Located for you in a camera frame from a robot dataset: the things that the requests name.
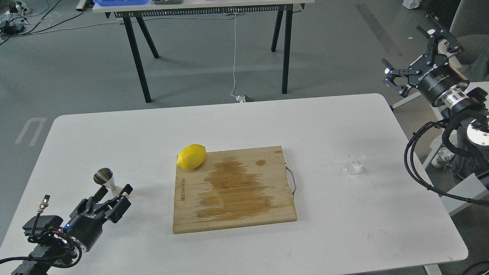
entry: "metal ring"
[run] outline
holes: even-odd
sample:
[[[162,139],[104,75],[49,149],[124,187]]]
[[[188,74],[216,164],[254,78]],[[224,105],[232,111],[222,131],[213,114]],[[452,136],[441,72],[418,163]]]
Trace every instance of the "metal ring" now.
[[[292,170],[287,165],[287,163],[285,163],[285,169],[290,172],[290,174],[292,175],[292,180],[294,181],[294,190],[292,191],[292,198],[294,198],[294,193],[295,193],[295,190],[297,189],[297,185],[295,184],[294,172],[292,172]]]

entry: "blue container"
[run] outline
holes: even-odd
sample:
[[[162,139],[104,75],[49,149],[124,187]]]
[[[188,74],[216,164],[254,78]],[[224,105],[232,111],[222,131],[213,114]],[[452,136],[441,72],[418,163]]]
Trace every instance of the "blue container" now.
[[[143,5],[147,0],[94,0],[95,3],[101,6],[127,6],[127,5]]]

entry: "metal jigger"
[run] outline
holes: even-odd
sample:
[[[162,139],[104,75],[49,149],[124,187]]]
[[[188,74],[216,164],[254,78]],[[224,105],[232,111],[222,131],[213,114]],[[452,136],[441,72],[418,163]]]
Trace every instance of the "metal jigger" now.
[[[122,191],[122,188],[118,187],[114,183],[114,173],[108,168],[102,168],[93,175],[93,181],[96,184],[103,185],[112,190],[112,195],[117,196]]]

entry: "shoe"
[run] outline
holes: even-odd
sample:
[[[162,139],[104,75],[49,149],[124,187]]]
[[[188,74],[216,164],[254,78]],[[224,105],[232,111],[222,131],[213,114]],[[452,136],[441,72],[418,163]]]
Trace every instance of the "shoe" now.
[[[449,137],[448,139],[450,140],[450,142],[451,142],[453,145],[457,146],[457,131],[453,131],[453,132],[451,133],[451,135],[450,135],[450,137]],[[431,150],[433,150],[433,147],[435,147],[435,144],[436,144],[437,142],[441,141],[441,140],[442,140],[442,135],[437,136],[437,137],[436,137],[436,138],[435,138],[435,139],[434,139],[434,140],[433,140],[433,141],[430,143],[429,148],[430,148]]]
[[[442,147],[431,161],[431,165],[438,169],[443,168],[454,156],[454,153],[446,147]]]

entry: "gray floor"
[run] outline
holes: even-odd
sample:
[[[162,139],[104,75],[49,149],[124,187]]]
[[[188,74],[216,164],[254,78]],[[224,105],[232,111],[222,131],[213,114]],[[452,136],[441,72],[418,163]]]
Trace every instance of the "gray floor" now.
[[[47,6],[40,0],[25,2],[35,13]],[[71,16],[69,12],[77,14],[74,10],[77,2],[64,0],[54,11],[67,19]],[[376,92],[389,104],[396,103],[401,98],[382,83],[385,68],[380,60],[388,58],[396,67],[407,66],[426,46],[425,38],[415,27],[433,26],[422,10],[408,10],[401,4],[402,0],[318,0],[295,13],[289,93],[286,95],[280,93],[283,36],[279,40],[279,50],[276,53],[269,50],[275,13],[239,16],[235,94],[246,93],[255,101],[264,101]],[[152,57],[141,32],[135,28],[154,100],[151,104],[144,103],[122,25],[13,37],[0,46],[0,241],[56,117],[236,102],[229,96],[233,87],[235,22],[223,15],[198,18],[225,20],[147,21],[161,56],[159,59]],[[88,10],[57,28],[114,20],[113,16],[107,20],[103,14]],[[38,29],[48,25],[49,20]],[[425,122],[435,119],[422,97],[394,110],[394,114],[408,136]],[[45,118],[39,137],[33,139],[39,125],[34,121],[22,141],[18,140],[31,118]],[[438,134],[436,131],[428,133],[421,142],[417,148],[421,159]],[[430,169],[429,174],[437,186],[448,190],[453,185],[444,179],[440,170]],[[453,220],[466,241],[469,258],[441,265],[444,275],[460,275],[471,264],[489,259],[484,249],[488,246],[487,209],[470,206]],[[418,267],[378,274],[426,273]]]

